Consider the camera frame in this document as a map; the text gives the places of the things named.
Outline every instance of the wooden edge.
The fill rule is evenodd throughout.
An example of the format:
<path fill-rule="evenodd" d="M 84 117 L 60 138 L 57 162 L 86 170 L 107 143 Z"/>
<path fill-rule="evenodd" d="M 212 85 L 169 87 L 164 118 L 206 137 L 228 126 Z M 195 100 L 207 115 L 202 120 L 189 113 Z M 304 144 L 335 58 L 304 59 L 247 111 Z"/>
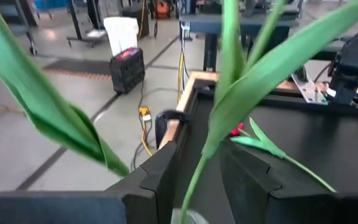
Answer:
<path fill-rule="evenodd" d="M 189 80 L 187 81 L 185 91 L 183 92 L 180 101 L 177 106 L 177 111 L 184 111 L 186 109 L 187 102 L 190 98 L 191 92 L 193 91 L 193 86 L 196 80 L 218 80 L 217 73 L 210 73 L 210 72 L 192 72 L 190 75 Z M 164 134 L 164 137 L 161 140 L 160 147 L 161 149 L 164 145 L 171 141 L 176 134 L 178 129 L 179 121 L 169 121 L 167 131 Z"/>
<path fill-rule="evenodd" d="M 186 109 L 187 102 L 189 100 L 189 97 L 191 95 L 191 92 L 193 90 L 193 86 L 196 80 L 210 80 L 210 81 L 217 81 L 218 80 L 218 74 L 217 73 L 211 73 L 211 72 L 193 72 L 191 73 L 191 76 L 189 80 L 187 81 L 185 91 L 183 92 L 180 101 L 178 103 L 178 106 L 176 108 L 177 111 L 184 111 Z M 324 83 L 317 83 L 317 88 L 320 91 L 326 91 L 327 86 Z M 296 85 L 291 82 L 284 81 L 277 88 L 281 89 L 295 89 Z M 164 145 L 171 141 L 173 137 L 176 134 L 176 131 L 178 129 L 179 121 L 169 121 L 167 131 L 165 132 L 165 135 L 163 139 L 161 140 L 160 147 L 158 149 L 161 149 L 164 147 Z"/>

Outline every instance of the metal table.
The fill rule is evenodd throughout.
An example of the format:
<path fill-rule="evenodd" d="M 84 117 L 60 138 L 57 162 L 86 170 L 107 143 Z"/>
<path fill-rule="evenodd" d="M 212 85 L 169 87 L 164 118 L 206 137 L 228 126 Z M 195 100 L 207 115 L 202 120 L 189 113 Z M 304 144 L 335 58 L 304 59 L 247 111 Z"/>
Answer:
<path fill-rule="evenodd" d="M 260 28 L 266 19 L 266 14 L 256 14 L 251 17 L 240 17 L 241 36 L 250 36 L 256 38 Z M 189 32 L 204 33 L 204 65 L 203 70 L 209 72 L 216 71 L 216 54 L 218 52 L 217 42 L 218 36 L 222 32 L 221 15 L 217 14 L 193 14 L 183 15 L 179 21 L 188 27 Z M 277 27 L 273 32 L 272 39 L 266 49 L 266 52 L 283 42 L 287 37 L 291 27 L 298 25 L 294 16 L 283 16 L 277 23 Z"/>

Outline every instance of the yellow extension cord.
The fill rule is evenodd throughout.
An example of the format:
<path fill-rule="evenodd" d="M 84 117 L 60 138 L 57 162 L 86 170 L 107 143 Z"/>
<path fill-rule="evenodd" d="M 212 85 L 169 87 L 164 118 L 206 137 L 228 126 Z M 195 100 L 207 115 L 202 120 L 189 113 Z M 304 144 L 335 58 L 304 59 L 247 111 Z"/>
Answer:
<path fill-rule="evenodd" d="M 143 30 L 143 19 L 144 19 L 144 12 L 145 12 L 145 0 L 142 1 L 142 19 L 140 22 L 140 29 L 139 29 L 139 33 L 137 38 L 140 38 L 140 34 L 142 33 Z M 181 97 L 181 82 L 182 82 L 182 78 L 183 78 L 183 67 L 184 67 L 184 61 L 185 61 L 185 55 L 183 53 L 183 51 L 180 52 L 180 61 L 179 61 L 179 71 L 178 71 L 178 92 L 177 92 L 177 103 L 179 103 L 180 101 L 180 97 Z M 145 148 L 145 150 L 147 151 L 147 154 L 149 156 L 152 156 L 152 152 L 149 149 L 148 145 L 147 145 L 147 140 L 146 138 L 146 122 L 142 121 L 142 145 Z"/>

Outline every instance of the black plastic container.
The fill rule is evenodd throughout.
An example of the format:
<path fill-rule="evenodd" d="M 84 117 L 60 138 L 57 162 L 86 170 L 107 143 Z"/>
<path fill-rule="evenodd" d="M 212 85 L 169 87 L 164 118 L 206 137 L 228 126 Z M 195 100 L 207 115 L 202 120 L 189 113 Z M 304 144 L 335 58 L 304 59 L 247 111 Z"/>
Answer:
<path fill-rule="evenodd" d="M 114 91 L 129 93 L 144 79 L 145 69 L 142 49 L 127 49 L 110 61 Z"/>

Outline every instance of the white bucket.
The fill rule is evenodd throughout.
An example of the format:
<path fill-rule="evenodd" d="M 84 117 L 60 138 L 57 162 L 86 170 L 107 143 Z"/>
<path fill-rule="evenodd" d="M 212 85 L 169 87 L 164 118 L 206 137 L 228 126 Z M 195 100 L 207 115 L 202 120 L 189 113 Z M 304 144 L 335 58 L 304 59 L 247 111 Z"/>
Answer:
<path fill-rule="evenodd" d="M 131 17 L 109 17 L 103 21 L 109 36 L 112 56 L 126 49 L 137 47 L 137 21 Z"/>

